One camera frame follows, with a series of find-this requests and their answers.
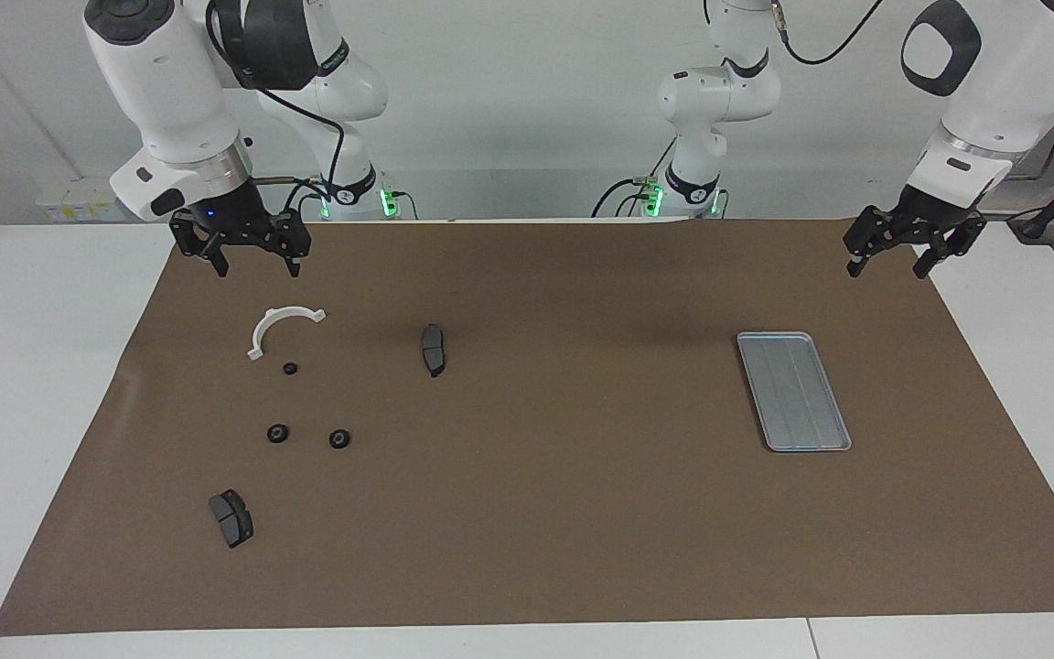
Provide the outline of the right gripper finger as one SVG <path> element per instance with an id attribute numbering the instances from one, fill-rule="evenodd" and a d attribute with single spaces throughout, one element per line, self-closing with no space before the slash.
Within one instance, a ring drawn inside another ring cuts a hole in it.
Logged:
<path id="1" fill-rule="evenodd" d="M 193 220 L 191 212 L 173 212 L 170 230 L 178 250 L 184 257 L 204 260 L 216 271 L 219 278 L 229 274 L 229 261 L 222 254 L 223 238 L 218 233 L 201 236 L 199 225 Z"/>
<path id="2" fill-rule="evenodd" d="M 282 212 L 272 214 L 268 218 L 268 230 L 264 235 L 261 247 L 267 252 L 285 260 L 288 274 L 292 278 L 300 275 L 301 264 L 308 257 L 311 249 L 311 237 L 301 214 L 298 212 Z"/>

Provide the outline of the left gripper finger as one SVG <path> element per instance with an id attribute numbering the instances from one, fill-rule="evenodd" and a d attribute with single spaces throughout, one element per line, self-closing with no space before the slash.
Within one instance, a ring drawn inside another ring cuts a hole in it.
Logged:
<path id="1" fill-rule="evenodd" d="M 890 216 L 877 206 L 866 206 L 850 225 L 844 234 L 844 246 L 850 254 L 846 272 L 857 278 L 865 271 L 867 261 L 889 248 Z"/>
<path id="2" fill-rule="evenodd" d="M 913 275 L 928 278 L 931 270 L 949 257 L 962 257 L 974 243 L 982 236 L 987 220 L 980 214 L 972 214 L 967 221 L 953 228 L 949 233 L 937 234 L 930 239 L 924 254 L 913 265 Z"/>

